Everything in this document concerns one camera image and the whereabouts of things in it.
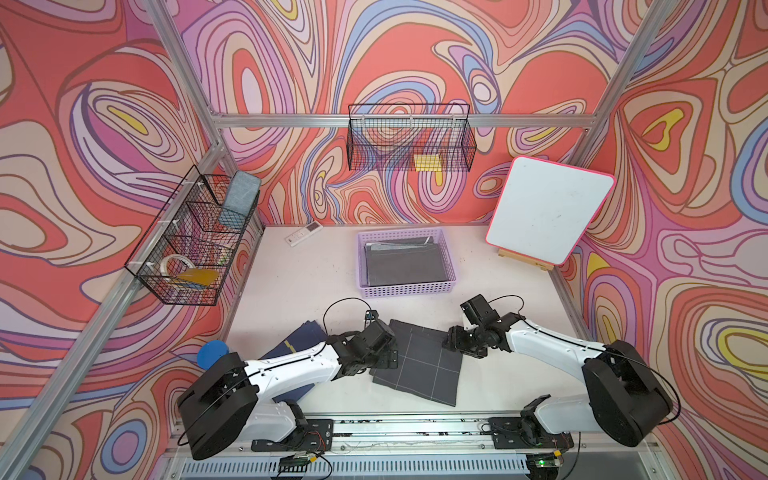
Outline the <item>dark grey checked pillowcase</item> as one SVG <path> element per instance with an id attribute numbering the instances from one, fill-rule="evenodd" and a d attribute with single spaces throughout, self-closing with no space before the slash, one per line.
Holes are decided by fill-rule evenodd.
<path id="1" fill-rule="evenodd" d="M 448 334 L 396 319 L 389 326 L 396 337 L 398 367 L 372 370 L 373 383 L 455 407 L 463 355 L 443 346 Z"/>

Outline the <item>grey blue sponge block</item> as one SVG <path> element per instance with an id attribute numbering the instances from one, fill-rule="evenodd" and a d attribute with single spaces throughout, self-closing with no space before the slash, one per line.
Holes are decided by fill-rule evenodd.
<path id="1" fill-rule="evenodd" d="M 238 171 L 231 179 L 223 208 L 246 216 L 256 202 L 261 179 L 244 171 Z"/>

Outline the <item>yellow card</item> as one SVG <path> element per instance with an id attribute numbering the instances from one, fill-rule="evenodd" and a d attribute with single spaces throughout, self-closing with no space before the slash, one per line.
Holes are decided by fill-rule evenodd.
<path id="1" fill-rule="evenodd" d="M 219 277 L 219 272 L 213 269 L 190 268 L 176 275 L 174 280 L 187 288 L 209 288 L 216 284 Z"/>

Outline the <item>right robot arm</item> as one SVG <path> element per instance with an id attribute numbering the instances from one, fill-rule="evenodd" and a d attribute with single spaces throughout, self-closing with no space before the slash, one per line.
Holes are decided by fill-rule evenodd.
<path id="1" fill-rule="evenodd" d="M 671 384 L 641 358 L 631 344 L 601 344 L 556 333 L 520 312 L 501 315 L 478 294 L 460 308 L 470 327 L 453 326 L 443 346 L 482 359 L 491 350 L 528 356 L 584 385 L 582 394 L 555 398 L 543 394 L 519 414 L 519 435 L 531 446 L 560 434 L 602 432 L 620 445 L 635 447 L 657 426 L 673 421 L 679 401 Z"/>

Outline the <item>green circuit board left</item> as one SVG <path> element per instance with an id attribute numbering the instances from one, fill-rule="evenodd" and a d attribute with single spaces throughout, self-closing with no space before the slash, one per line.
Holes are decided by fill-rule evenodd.
<path id="1" fill-rule="evenodd" d="M 278 463 L 279 472 L 304 472 L 317 460 L 313 453 L 297 453 L 282 457 Z"/>

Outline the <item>clear tape roll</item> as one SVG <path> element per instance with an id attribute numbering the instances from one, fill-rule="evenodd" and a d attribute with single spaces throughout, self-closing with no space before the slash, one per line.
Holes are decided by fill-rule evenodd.
<path id="1" fill-rule="evenodd" d="M 195 268 L 195 264 L 189 258 L 180 254 L 171 254 L 163 257 L 159 265 L 159 271 L 163 277 L 175 277 L 192 268 Z"/>

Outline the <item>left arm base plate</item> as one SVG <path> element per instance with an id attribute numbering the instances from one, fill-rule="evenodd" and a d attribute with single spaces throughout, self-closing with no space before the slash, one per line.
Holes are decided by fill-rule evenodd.
<path id="1" fill-rule="evenodd" d="M 297 427 L 284 440 L 253 440 L 253 452 L 310 452 L 324 453 L 333 443 L 334 421 L 332 419 L 310 419 L 306 425 Z"/>

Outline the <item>aluminium rail frame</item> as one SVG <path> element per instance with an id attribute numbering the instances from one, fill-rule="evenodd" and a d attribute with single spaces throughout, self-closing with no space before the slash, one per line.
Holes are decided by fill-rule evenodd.
<path id="1" fill-rule="evenodd" d="M 334 421 L 329 451 L 304 472 L 279 472 L 282 457 L 301 452 L 253 452 L 239 442 L 196 461 L 186 447 L 169 450 L 153 479 L 674 479 L 660 443 L 649 437 L 623 447 L 600 433 L 572 433 L 575 446 L 561 451 L 559 469 L 530 471 L 527 454 L 554 451 L 497 450 L 488 419 L 502 413 L 320 414 Z"/>

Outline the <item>wooden easel stand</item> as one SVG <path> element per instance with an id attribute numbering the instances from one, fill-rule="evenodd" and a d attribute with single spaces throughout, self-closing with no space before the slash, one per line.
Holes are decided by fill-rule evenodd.
<path id="1" fill-rule="evenodd" d="M 539 269 L 541 269 L 543 271 L 552 271 L 554 269 L 554 265 L 552 263 L 549 263 L 549 262 L 546 262 L 546 261 L 542 261 L 542 260 L 538 260 L 538 259 L 534 259 L 532 257 L 526 256 L 526 255 L 522 255 L 522 254 L 519 254 L 519 253 L 515 253 L 515 252 L 509 251 L 509 250 L 502 249 L 502 248 L 498 249 L 498 255 L 500 257 L 502 257 L 502 258 L 513 259 L 513 260 L 517 260 L 517 261 L 526 263 L 528 265 L 535 266 L 535 267 L 537 267 L 537 268 L 539 268 Z"/>

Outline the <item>green circuit board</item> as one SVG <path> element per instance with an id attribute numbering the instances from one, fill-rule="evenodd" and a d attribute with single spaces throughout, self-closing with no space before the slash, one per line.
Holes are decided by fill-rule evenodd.
<path id="1" fill-rule="evenodd" d="M 563 465 L 562 454 L 559 450 L 547 453 L 527 454 L 526 464 L 530 471 L 539 469 L 559 469 Z"/>
<path id="2" fill-rule="evenodd" d="M 313 453 L 297 453 L 282 457 L 278 463 L 279 472 L 304 472 L 317 460 Z"/>

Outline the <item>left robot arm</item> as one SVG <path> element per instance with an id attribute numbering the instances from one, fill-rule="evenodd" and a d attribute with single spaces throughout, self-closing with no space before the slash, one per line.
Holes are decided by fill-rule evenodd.
<path id="1" fill-rule="evenodd" d="M 389 325 L 374 318 L 361 331 L 331 335 L 317 345 L 263 360 L 232 352 L 219 358 L 177 400 L 183 424 L 180 446 L 196 461 L 237 441 L 282 443 L 309 424 L 300 408 L 275 399 L 307 385 L 396 369 L 398 347 Z"/>

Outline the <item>green circuit board right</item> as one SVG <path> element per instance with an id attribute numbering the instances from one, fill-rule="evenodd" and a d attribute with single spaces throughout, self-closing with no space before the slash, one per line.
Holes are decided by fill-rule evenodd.
<path id="1" fill-rule="evenodd" d="M 559 469 L 563 465 L 562 454 L 559 450 L 547 453 L 527 454 L 526 464 L 530 471 L 539 469 Z"/>

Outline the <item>blue-lid clear jar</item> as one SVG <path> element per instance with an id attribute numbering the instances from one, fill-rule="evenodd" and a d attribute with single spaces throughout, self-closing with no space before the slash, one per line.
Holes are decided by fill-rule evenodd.
<path id="1" fill-rule="evenodd" d="M 196 355 L 196 363 L 201 369 L 208 370 L 220 358 L 228 355 L 229 353 L 230 349 L 224 341 L 212 340 L 204 344 L 199 349 Z"/>

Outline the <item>white board pink frame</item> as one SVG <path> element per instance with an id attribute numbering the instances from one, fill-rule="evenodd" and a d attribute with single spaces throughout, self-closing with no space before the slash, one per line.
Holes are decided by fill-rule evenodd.
<path id="1" fill-rule="evenodd" d="M 511 164 L 485 241 L 563 264 L 614 190 L 611 174 L 520 156 Z"/>

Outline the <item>purple plastic basket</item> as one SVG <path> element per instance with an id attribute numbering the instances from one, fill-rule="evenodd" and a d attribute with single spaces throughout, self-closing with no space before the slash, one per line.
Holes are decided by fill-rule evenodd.
<path id="1" fill-rule="evenodd" d="M 358 288 L 365 297 L 449 293 L 457 283 L 442 228 L 364 231 L 356 241 Z"/>

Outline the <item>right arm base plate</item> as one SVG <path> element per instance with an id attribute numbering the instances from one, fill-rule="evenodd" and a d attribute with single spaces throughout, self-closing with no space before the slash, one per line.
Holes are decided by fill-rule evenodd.
<path id="1" fill-rule="evenodd" d="M 575 446 L 570 433 L 548 433 L 534 417 L 491 417 L 488 426 L 497 450 L 568 451 Z"/>

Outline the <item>white remote control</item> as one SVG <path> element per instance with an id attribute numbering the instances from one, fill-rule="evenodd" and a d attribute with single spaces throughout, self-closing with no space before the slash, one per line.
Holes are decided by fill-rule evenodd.
<path id="1" fill-rule="evenodd" d="M 310 238 L 312 235 L 318 233 L 322 228 L 323 226 L 318 221 L 311 221 L 288 235 L 285 238 L 285 241 L 289 246 L 295 247 L 296 245 Z"/>

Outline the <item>plain grey pillowcase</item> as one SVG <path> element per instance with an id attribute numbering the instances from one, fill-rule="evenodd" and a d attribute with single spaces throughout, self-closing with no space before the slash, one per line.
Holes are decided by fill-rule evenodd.
<path id="1" fill-rule="evenodd" d="M 364 253 L 369 286 L 449 280 L 442 249 L 433 236 L 366 242 Z"/>

